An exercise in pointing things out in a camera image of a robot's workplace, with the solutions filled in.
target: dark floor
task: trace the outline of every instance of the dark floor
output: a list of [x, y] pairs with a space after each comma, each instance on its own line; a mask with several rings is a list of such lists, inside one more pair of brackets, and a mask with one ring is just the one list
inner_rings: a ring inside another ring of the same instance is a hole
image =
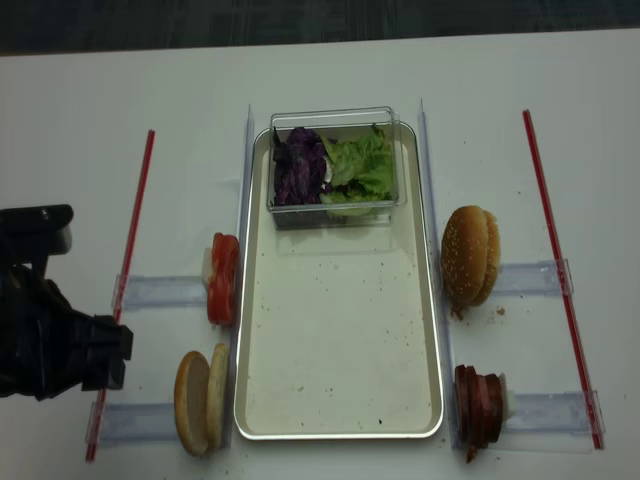
[[0, 0], [7, 54], [633, 26], [640, 0]]

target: food item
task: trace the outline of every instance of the food item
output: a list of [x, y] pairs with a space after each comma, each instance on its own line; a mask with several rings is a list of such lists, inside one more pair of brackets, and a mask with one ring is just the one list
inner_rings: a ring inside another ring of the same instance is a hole
[[356, 141], [333, 143], [323, 138], [322, 143], [327, 149], [332, 172], [332, 191], [320, 195], [322, 203], [391, 199], [393, 156], [391, 145], [380, 128], [372, 125], [371, 133]]
[[209, 363], [199, 352], [189, 352], [180, 362], [173, 392], [178, 436], [191, 455], [209, 448], [206, 432], [206, 398]]
[[238, 239], [216, 233], [211, 250], [211, 275], [207, 287], [207, 316], [214, 325], [233, 322]]
[[[382, 129], [337, 142], [294, 128], [286, 142], [274, 131], [274, 205], [341, 204], [390, 200], [394, 183], [391, 145]], [[346, 209], [335, 215], [362, 215]]]
[[460, 306], [478, 306], [491, 294], [500, 265], [496, 218], [480, 207], [458, 208], [442, 237], [443, 283]]
[[211, 448], [217, 450], [222, 444], [224, 395], [229, 366], [229, 347], [216, 345], [211, 359], [209, 385], [207, 388], [207, 439]]
[[273, 132], [276, 205], [320, 203], [325, 185], [327, 152], [320, 137], [310, 129], [294, 128], [286, 142]]
[[502, 423], [508, 415], [507, 396], [496, 375], [478, 375], [473, 367], [455, 369], [458, 435], [467, 443], [467, 463], [479, 448], [498, 441]]

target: clear plastic strip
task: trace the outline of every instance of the clear plastic strip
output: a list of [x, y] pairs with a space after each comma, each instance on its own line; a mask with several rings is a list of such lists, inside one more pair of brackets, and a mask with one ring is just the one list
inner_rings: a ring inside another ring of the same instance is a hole
[[426, 217], [429, 264], [432, 274], [432, 288], [436, 303], [440, 305], [440, 311], [436, 312], [438, 317], [438, 343], [442, 361], [442, 381], [444, 383], [444, 397], [447, 406], [449, 419], [449, 432], [451, 432], [451, 447], [460, 448], [461, 442], [458, 435], [458, 420], [455, 408], [454, 388], [453, 388], [453, 367], [455, 365], [453, 345], [449, 342], [449, 322], [447, 322], [446, 299], [442, 289], [442, 279], [440, 278], [439, 254], [438, 254], [438, 223], [435, 216], [435, 193], [433, 191], [433, 179], [431, 170], [431, 156], [429, 154], [429, 144], [427, 135], [427, 116], [424, 113], [422, 99], [420, 99], [420, 109], [418, 111], [418, 140], [419, 148], [422, 150], [422, 162], [419, 162], [420, 183], [423, 195], [424, 214]]
[[[597, 394], [592, 392], [591, 398], [599, 411]], [[518, 394], [515, 402], [515, 415], [503, 426], [502, 433], [592, 433], [583, 392]], [[98, 440], [107, 445], [178, 441], [174, 418], [172, 403], [106, 403]], [[87, 442], [93, 427], [89, 425]]]
[[[600, 411], [597, 393], [591, 392], [590, 398]], [[517, 394], [515, 400], [516, 414], [507, 420], [503, 433], [592, 433], [583, 392]]]
[[233, 432], [233, 405], [235, 397], [236, 372], [238, 369], [238, 336], [240, 334], [240, 321], [242, 317], [241, 306], [243, 305], [244, 272], [247, 263], [247, 231], [249, 225], [249, 205], [251, 203], [251, 180], [253, 177], [253, 142], [254, 142], [254, 122], [251, 105], [247, 111], [247, 122], [245, 124], [244, 138], [244, 163], [242, 167], [242, 183], [240, 184], [240, 202], [238, 213], [238, 269], [236, 272], [235, 291], [235, 321], [231, 327], [231, 338], [229, 340], [229, 373], [227, 375], [227, 389], [225, 395], [224, 426], [222, 429], [222, 442], [224, 446], [231, 446], [231, 434]]
[[564, 259], [500, 265], [500, 275], [491, 294], [573, 295], [569, 262]]
[[[506, 264], [500, 266], [500, 275], [493, 295], [571, 295], [573, 284], [566, 260], [539, 263]], [[566, 279], [558, 281], [558, 270], [563, 269]], [[120, 285], [116, 280], [115, 291]], [[207, 302], [202, 278], [129, 276], [124, 289], [123, 307], [127, 310], [157, 307], [188, 307]]]

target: purple cabbage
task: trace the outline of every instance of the purple cabbage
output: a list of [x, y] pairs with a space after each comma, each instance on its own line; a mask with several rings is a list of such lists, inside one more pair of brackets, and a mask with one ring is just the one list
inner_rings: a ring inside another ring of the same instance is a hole
[[274, 131], [273, 160], [276, 205], [320, 203], [327, 151], [320, 137], [306, 128], [294, 128], [286, 142]]

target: red straw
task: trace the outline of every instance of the red straw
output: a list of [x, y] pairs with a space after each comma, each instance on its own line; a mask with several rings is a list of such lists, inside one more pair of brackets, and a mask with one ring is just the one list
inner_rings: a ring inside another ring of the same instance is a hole
[[[142, 160], [142, 170], [140, 171], [140, 179], [138, 180], [138, 191], [136, 192], [136, 201], [133, 205], [133, 214], [131, 215], [131, 223], [129, 225], [129, 236], [127, 237], [127, 246], [124, 251], [124, 260], [122, 261], [122, 269], [120, 270], [120, 285], [113, 305], [113, 318], [116, 324], [120, 324], [120, 314], [122, 313], [122, 289], [129, 275], [129, 267], [131, 266], [131, 258], [133, 257], [133, 247], [136, 242], [136, 232], [138, 231], [138, 221], [140, 220], [140, 210], [142, 209], [142, 198], [144, 197], [144, 189], [147, 184], [147, 176], [149, 175], [149, 166], [151, 165], [151, 152], [153, 150], [153, 141], [156, 132], [149, 130], [147, 134], [147, 146], [144, 150], [144, 158]], [[96, 406], [93, 409], [92, 418], [89, 420], [93, 425], [89, 433], [89, 445], [85, 455], [86, 462], [93, 462], [96, 458], [98, 450], [98, 432], [100, 431], [100, 422], [104, 411], [104, 404], [107, 399], [107, 391], [100, 390]]]
[[[560, 240], [558, 239], [558, 232], [556, 230], [556, 224], [553, 219], [553, 212], [551, 211], [551, 200], [549, 199], [547, 182], [544, 179], [544, 171], [542, 170], [542, 161], [540, 160], [540, 151], [538, 150], [536, 133], [533, 129], [531, 112], [529, 112], [529, 110], [523, 111], [522, 117], [524, 118], [524, 126], [527, 130], [527, 138], [529, 139], [529, 148], [531, 149], [533, 168], [536, 171], [536, 178], [538, 179], [538, 188], [540, 189], [540, 197], [542, 199], [542, 207], [544, 208], [544, 216], [547, 220], [547, 230], [549, 231], [549, 239], [551, 240], [553, 256], [555, 260], [559, 262], [564, 257], [562, 256], [562, 250], [560, 249]], [[561, 285], [565, 284], [565, 272], [563, 269], [558, 269], [558, 280], [560, 281]], [[582, 351], [582, 342], [580, 341], [580, 332], [578, 331], [578, 321], [576, 320], [576, 312], [573, 308], [573, 298], [570, 295], [563, 295], [562, 298], [564, 300], [564, 309], [567, 314], [567, 322], [569, 323], [569, 332], [571, 333], [573, 352], [576, 356], [576, 363], [578, 364], [580, 384], [585, 395], [587, 413], [589, 414], [589, 422], [591, 423], [591, 436], [593, 438], [593, 446], [598, 450], [602, 450], [604, 448], [604, 439], [602, 437], [602, 430], [599, 428], [600, 425], [598, 422], [598, 418], [594, 411], [591, 396], [591, 381], [589, 380], [587, 361], [584, 358], [584, 353]]]

